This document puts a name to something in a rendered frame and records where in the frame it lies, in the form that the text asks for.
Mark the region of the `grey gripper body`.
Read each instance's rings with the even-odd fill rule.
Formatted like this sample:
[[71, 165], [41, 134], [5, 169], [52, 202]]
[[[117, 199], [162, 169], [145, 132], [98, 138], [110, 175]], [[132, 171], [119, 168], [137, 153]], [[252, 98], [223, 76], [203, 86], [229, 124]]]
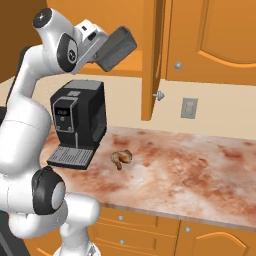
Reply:
[[131, 31], [120, 26], [116, 29], [96, 53], [95, 62], [105, 71], [111, 71], [137, 48]]

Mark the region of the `open orange cabinet door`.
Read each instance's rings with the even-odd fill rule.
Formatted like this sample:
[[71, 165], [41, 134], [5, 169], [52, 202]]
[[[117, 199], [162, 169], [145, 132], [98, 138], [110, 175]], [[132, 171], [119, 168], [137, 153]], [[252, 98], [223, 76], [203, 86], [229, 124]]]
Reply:
[[166, 0], [143, 1], [141, 119], [149, 121], [158, 93]]

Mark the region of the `orange base cabinet door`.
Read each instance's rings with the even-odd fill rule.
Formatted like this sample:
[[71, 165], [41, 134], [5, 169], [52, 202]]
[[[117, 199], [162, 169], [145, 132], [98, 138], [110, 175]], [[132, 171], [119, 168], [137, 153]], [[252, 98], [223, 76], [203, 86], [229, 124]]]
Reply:
[[175, 256], [256, 256], [256, 232], [181, 221]]

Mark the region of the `black coffee machine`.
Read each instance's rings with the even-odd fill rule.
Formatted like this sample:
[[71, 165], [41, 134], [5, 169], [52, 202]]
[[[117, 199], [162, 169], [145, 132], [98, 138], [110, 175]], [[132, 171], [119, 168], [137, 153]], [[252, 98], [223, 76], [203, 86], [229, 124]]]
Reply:
[[50, 103], [60, 144], [47, 163], [86, 170], [107, 130], [104, 83], [71, 80]]

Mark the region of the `orange shallow drawer front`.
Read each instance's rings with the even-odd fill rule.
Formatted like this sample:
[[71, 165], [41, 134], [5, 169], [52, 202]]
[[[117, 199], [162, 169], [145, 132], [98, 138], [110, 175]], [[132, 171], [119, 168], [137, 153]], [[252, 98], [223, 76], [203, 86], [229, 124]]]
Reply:
[[[122, 221], [118, 220], [119, 215], [124, 216]], [[176, 236], [180, 224], [176, 219], [107, 207], [101, 208], [98, 222], [168, 236]]]

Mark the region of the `orange deep drawer front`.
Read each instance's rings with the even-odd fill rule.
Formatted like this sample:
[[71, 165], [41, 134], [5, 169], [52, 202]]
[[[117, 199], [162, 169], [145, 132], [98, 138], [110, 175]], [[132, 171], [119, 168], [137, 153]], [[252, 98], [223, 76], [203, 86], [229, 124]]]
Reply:
[[175, 236], [100, 223], [90, 226], [88, 233], [101, 256], [174, 256]]

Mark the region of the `grey wall outlet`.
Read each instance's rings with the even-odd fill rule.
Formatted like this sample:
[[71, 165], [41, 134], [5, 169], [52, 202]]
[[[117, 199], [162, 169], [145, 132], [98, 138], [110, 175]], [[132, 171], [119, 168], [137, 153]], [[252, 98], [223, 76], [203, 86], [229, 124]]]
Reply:
[[197, 98], [184, 98], [182, 101], [181, 117], [194, 119], [197, 111]]

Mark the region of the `closed orange wall cabinet door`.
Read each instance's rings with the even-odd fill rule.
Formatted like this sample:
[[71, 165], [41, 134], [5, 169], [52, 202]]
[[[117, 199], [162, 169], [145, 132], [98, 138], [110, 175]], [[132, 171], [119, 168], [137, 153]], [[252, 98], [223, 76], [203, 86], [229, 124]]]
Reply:
[[173, 0], [166, 78], [256, 85], [256, 0]]

